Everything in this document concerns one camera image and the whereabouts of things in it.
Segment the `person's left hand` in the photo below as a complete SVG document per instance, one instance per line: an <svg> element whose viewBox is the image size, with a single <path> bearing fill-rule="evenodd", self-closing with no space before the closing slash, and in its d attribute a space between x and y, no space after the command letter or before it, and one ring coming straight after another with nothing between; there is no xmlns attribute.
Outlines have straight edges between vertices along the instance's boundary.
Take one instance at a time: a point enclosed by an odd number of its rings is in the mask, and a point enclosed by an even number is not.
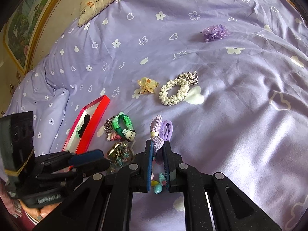
<svg viewBox="0 0 308 231"><path fill-rule="evenodd" d="M29 214L32 218L40 221L41 219L45 218L48 214L50 214L58 205L59 203L46 205L41 209L37 208L29 208L27 207L21 200L19 200L22 209Z"/></svg>

